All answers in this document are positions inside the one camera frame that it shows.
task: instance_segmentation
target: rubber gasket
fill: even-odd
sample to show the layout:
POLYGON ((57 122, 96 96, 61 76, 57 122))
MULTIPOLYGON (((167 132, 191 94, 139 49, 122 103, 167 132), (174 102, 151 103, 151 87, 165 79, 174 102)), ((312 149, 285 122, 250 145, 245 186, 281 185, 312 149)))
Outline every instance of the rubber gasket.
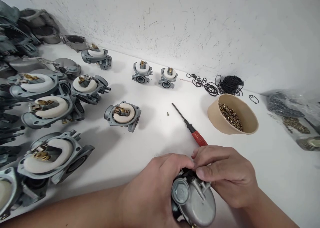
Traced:
POLYGON ((259 103, 258 98, 255 97, 254 95, 249 95, 249 99, 250 99, 253 103, 255 103, 255 104, 258 104, 258 103, 259 103))

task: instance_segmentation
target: finger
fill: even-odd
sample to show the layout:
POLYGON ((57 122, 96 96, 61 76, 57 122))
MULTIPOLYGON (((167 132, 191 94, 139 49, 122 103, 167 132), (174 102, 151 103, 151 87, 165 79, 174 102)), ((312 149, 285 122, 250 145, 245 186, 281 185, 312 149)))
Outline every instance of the finger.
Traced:
POLYGON ((185 220, 180 221, 179 223, 180 228, 190 228, 190 225, 185 220))
POLYGON ((196 169, 196 174, 203 181, 233 180, 237 177, 237 170, 228 160, 220 160, 209 166, 196 169))
POLYGON ((186 155, 172 154, 160 167, 164 179, 173 181, 182 168, 192 169, 193 161, 186 155))
POLYGON ((150 165, 156 165, 157 167, 160 168, 162 164, 167 160, 167 158, 172 155, 173 153, 165 154, 162 156, 156 156, 152 158, 152 160, 149 162, 150 165))
POLYGON ((231 147, 203 146, 194 158, 195 168, 208 165, 218 160, 228 159, 233 152, 231 147))
POLYGON ((194 159, 194 158, 197 156, 198 151, 199 151, 199 147, 197 147, 197 148, 194 149, 194 151, 193 151, 193 153, 192 153, 192 155, 191 155, 191 158, 192 158, 192 159, 194 159))

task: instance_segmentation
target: forearm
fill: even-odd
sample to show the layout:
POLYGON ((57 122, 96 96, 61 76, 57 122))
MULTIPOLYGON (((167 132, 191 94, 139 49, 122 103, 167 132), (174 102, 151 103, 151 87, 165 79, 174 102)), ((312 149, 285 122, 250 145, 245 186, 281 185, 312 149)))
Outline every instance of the forearm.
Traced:
POLYGON ((12 218, 2 228, 123 227, 123 186, 65 199, 12 218))
POLYGON ((299 228, 262 190, 258 201, 243 210, 254 228, 299 228))

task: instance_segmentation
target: screwdriver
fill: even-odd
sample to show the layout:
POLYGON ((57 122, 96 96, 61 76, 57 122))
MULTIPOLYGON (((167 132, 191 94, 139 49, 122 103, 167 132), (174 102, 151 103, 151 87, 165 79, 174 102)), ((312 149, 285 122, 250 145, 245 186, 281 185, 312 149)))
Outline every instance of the screwdriver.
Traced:
POLYGON ((193 138, 195 139, 195 141, 198 143, 199 146, 205 146, 208 145, 207 142, 204 140, 204 138, 199 134, 199 132, 183 117, 183 115, 181 115, 180 111, 178 110, 178 108, 172 103, 172 105, 174 106, 174 108, 177 110, 177 112, 179 113, 179 115, 183 118, 184 123, 186 123, 187 128, 189 129, 189 131, 191 132, 193 138))

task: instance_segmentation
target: hand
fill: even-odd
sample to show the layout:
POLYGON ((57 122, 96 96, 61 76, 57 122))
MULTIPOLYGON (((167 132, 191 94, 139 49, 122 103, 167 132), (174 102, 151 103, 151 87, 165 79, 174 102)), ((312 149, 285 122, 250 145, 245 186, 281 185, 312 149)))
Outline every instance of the hand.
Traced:
POLYGON ((174 227, 179 225, 172 215, 171 187, 182 168, 192 169, 194 163, 186 155, 166 154, 153 158, 124 187, 124 227, 174 227))
POLYGON ((202 146, 195 149, 191 157, 197 176, 212 182, 212 188, 228 205, 248 207, 258 200, 260 189, 254 168, 234 148, 202 146))

